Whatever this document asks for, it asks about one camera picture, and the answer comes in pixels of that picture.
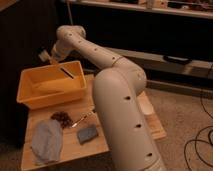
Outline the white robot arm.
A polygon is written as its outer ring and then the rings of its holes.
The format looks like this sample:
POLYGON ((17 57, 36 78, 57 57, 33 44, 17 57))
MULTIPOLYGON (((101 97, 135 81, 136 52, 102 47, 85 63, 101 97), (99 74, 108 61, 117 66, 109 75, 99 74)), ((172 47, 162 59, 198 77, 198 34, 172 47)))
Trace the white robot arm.
POLYGON ((58 63, 75 50, 96 65, 92 97, 117 171, 166 171, 137 97, 144 91, 144 70, 131 60, 86 39, 81 26, 57 28, 52 51, 41 60, 58 63))

